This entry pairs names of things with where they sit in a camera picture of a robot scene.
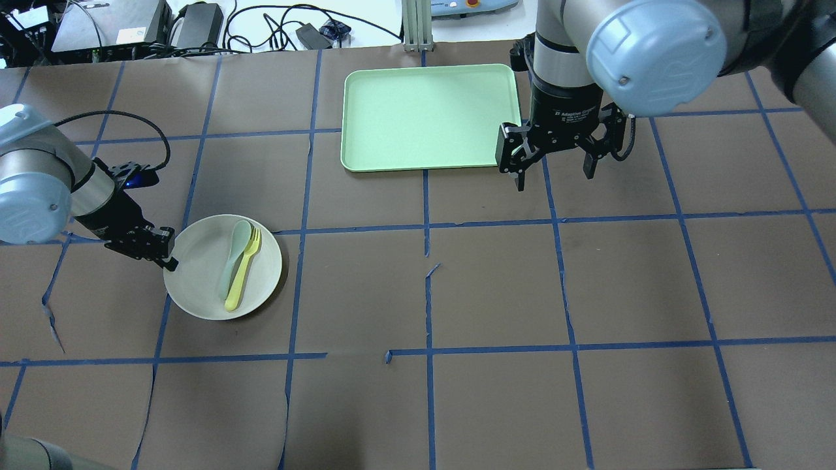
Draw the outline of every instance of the fork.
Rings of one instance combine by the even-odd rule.
[[[229,289],[227,301],[224,302],[223,308],[227,312],[232,312],[238,308],[241,303],[241,293],[244,289],[244,279],[247,277],[247,268],[250,265],[250,259],[258,252],[261,247],[261,229],[253,227],[250,233],[250,240],[247,242],[247,247],[244,248],[244,254],[241,259],[241,266],[235,273],[235,279],[232,281],[232,287]]]

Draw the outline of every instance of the green tray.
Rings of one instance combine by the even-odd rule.
[[[350,171],[495,166],[502,122],[520,124],[506,65],[359,70],[345,79],[341,160]]]

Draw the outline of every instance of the white plate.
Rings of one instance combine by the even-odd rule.
[[[232,227],[239,220],[261,230],[262,244],[250,260],[241,304],[227,312],[216,288],[229,256]],[[252,312],[270,297],[282,275],[282,250],[276,238],[262,224],[243,216],[224,214],[192,223],[177,236],[171,256],[180,264],[174,272],[163,269],[168,294],[181,309],[202,319],[234,319]]]

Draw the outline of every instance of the blue device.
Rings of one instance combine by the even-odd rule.
[[[496,13],[517,6],[519,0],[432,0],[431,13],[437,17],[460,17]]]

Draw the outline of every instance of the light blue joint cap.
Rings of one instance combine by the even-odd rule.
[[[705,91],[726,47],[720,22],[696,0],[636,0],[595,29],[586,63],[621,109],[657,116]]]
[[[19,173],[0,181],[0,240],[44,243],[69,219],[69,189],[55,176]]]
[[[0,109],[0,147],[52,125],[32,106],[9,105]]]

